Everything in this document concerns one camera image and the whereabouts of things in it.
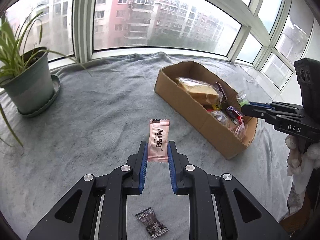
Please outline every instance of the pink candy wrapper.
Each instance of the pink candy wrapper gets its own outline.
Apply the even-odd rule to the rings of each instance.
[[[151,119],[148,144],[149,162],[168,162],[169,119]]]

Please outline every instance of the cardboard box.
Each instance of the cardboard box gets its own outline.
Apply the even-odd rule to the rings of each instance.
[[[180,62],[160,69],[155,92],[191,123],[226,159],[233,158],[250,146],[257,128],[258,120],[256,118],[244,117],[247,132],[241,142],[228,128],[209,114],[200,103],[178,87],[174,81],[177,77],[201,80],[212,85],[215,82],[220,82],[228,97],[228,104],[240,111],[241,107],[236,100],[237,92],[233,88],[201,64],[191,61]]]

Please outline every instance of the camera lens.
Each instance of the camera lens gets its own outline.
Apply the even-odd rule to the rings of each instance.
[[[306,78],[305,78],[305,76],[304,76],[303,70],[300,70],[300,75],[301,75],[302,81],[304,82]]]
[[[309,71],[306,69],[306,77],[307,77],[307,81],[310,82],[310,74]]]

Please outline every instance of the gray cloth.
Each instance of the gray cloth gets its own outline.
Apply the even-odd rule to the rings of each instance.
[[[56,71],[61,92],[41,115],[23,118],[6,94],[1,96],[8,120],[24,143],[20,155],[3,120],[0,142],[0,210],[13,230],[26,239],[29,231],[85,174],[101,176],[137,153],[149,139],[149,120],[170,119],[169,140],[190,163],[207,173],[234,175],[252,195],[280,220],[288,211],[292,178],[286,175],[288,149],[285,134],[259,121],[251,146],[232,160],[222,155],[180,114],[154,92],[158,70],[180,61],[201,63],[249,100],[270,97],[242,68],[208,58],[129,55],[94,60],[83,69],[69,66]],[[173,194],[167,163],[148,163],[143,194],[128,196],[128,240],[150,239],[134,215],[153,207],[169,232],[161,239],[188,239],[188,196]]]

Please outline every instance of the white glove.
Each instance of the white glove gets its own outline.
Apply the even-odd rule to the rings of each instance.
[[[287,175],[293,175],[295,191],[297,194],[301,194],[308,185],[312,170],[320,167],[320,143],[310,145],[302,156],[296,137],[289,135],[285,139],[285,143],[290,149],[287,159]]]

